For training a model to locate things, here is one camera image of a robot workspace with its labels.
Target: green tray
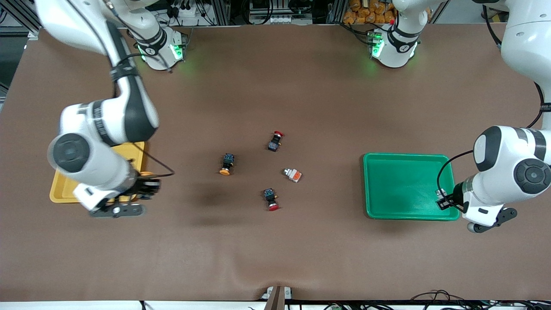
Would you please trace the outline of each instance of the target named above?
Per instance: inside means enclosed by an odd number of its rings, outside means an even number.
[[[364,155],[365,207],[371,218],[386,220],[455,221],[459,211],[436,205],[436,176],[445,155],[368,153]],[[440,186],[451,193],[451,165]]]

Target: electrical component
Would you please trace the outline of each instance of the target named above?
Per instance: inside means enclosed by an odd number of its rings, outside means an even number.
[[[226,153],[224,159],[222,159],[222,169],[220,169],[220,174],[230,175],[230,168],[234,166],[234,155]]]
[[[264,198],[268,201],[268,211],[275,211],[279,209],[279,205],[276,202],[277,195],[272,188],[264,190]]]
[[[300,173],[296,169],[291,168],[285,168],[283,170],[283,174],[285,174],[287,177],[289,177],[289,180],[297,183],[300,180],[300,177],[302,176],[302,173]]]
[[[281,138],[285,135],[280,131],[274,131],[274,136],[272,140],[268,143],[268,149],[272,152],[276,152],[279,146],[281,145]]]
[[[379,57],[383,47],[385,47],[385,40],[382,38],[381,32],[371,31],[368,33],[368,37],[371,38],[371,55],[373,57]]]

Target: yellow tray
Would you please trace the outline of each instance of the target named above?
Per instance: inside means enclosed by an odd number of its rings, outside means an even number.
[[[136,142],[136,145],[144,149],[145,142]],[[132,143],[124,143],[122,145],[114,146],[113,150],[119,153],[126,159],[133,159],[132,165],[138,172],[142,170],[143,164],[143,152],[138,150]],[[53,176],[52,188],[50,189],[50,200],[57,204],[73,204],[78,200],[73,195],[73,190],[77,187],[78,183],[72,179],[65,177],[58,170]],[[128,197],[121,197],[121,201],[128,201]]]

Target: table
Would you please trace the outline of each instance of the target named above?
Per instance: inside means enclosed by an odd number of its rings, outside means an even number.
[[[304,300],[437,288],[550,297],[549,192],[511,204],[518,217],[480,235],[465,220],[364,214],[364,153],[451,157],[489,126],[536,115],[532,82],[503,63],[485,25],[429,25],[397,70],[338,26],[196,29],[173,74],[139,65],[161,122],[149,149],[176,175],[136,218],[91,218],[48,198],[60,112],[109,97],[108,69],[44,31],[23,54],[0,114],[1,300],[254,300],[272,285]],[[287,135],[277,153],[265,150],[274,130]],[[230,177],[218,174],[226,152]],[[471,158],[453,167],[456,182],[476,172]],[[262,197],[270,187],[276,212]]]

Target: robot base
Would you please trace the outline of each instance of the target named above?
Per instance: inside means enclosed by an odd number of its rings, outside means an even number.
[[[388,33],[381,29],[374,30],[375,44],[370,48],[371,57],[379,60],[381,64],[390,68],[403,67],[408,60],[413,57],[417,43],[411,48],[406,45],[406,52],[398,52],[396,48],[389,43]]]
[[[155,58],[145,57],[145,62],[154,70],[166,70],[168,68],[174,67],[174,65],[185,58],[186,49],[187,49],[187,35],[180,33],[170,27],[163,27],[163,30],[166,32],[166,43],[159,50],[159,53]],[[153,49],[149,50],[140,48],[142,54],[154,56],[155,51]]]

